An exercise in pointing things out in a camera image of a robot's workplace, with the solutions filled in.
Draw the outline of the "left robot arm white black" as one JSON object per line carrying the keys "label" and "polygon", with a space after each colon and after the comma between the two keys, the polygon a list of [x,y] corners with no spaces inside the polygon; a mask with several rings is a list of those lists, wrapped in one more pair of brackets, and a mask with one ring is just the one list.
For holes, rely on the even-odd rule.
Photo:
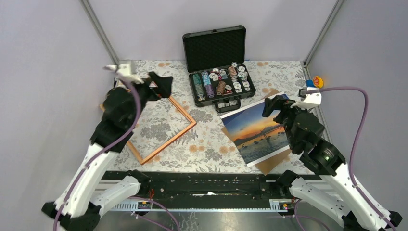
{"label": "left robot arm white black", "polygon": [[53,230],[92,231],[114,206],[132,196],[143,198],[151,190],[147,175],[130,170],[116,185],[93,196],[108,166],[132,137],[146,103],[169,98],[172,93],[171,76],[161,77],[149,72],[142,79],[122,75],[118,78],[123,86],[107,92],[101,121],[75,176],[58,199],[45,203],[41,209],[53,219]]}

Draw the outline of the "orange wooden picture frame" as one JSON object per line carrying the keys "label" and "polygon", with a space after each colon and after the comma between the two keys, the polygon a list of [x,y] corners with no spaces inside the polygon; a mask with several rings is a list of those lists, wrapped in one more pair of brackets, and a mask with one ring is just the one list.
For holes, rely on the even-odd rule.
{"label": "orange wooden picture frame", "polygon": [[122,153],[145,165],[159,158],[165,149],[180,140],[196,124],[196,120],[174,96],[147,102]]}

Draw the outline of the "sunset landscape photo print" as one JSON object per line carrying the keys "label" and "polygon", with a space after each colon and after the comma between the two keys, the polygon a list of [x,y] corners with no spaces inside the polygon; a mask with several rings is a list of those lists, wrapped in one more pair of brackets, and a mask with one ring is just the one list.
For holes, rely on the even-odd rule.
{"label": "sunset landscape photo print", "polygon": [[220,116],[230,140],[248,167],[289,150],[283,126],[273,120],[280,110],[263,117],[264,106],[262,99]]}

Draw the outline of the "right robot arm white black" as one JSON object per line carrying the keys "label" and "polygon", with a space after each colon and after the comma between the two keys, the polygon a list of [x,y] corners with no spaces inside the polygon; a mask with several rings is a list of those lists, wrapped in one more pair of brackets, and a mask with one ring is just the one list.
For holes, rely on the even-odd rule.
{"label": "right robot arm white black", "polygon": [[360,194],[364,188],[358,186],[358,180],[352,181],[349,164],[341,152],[323,139],[325,127],[313,113],[295,106],[295,101],[280,95],[273,99],[266,98],[264,103],[264,117],[279,111],[274,122],[283,126],[292,153],[300,155],[304,166],[338,194],[338,197],[328,195],[286,170],[278,178],[278,196],[288,198],[292,195],[311,204],[335,220],[345,231],[384,231],[398,227],[402,221],[398,212],[385,209],[369,195],[366,201]]}

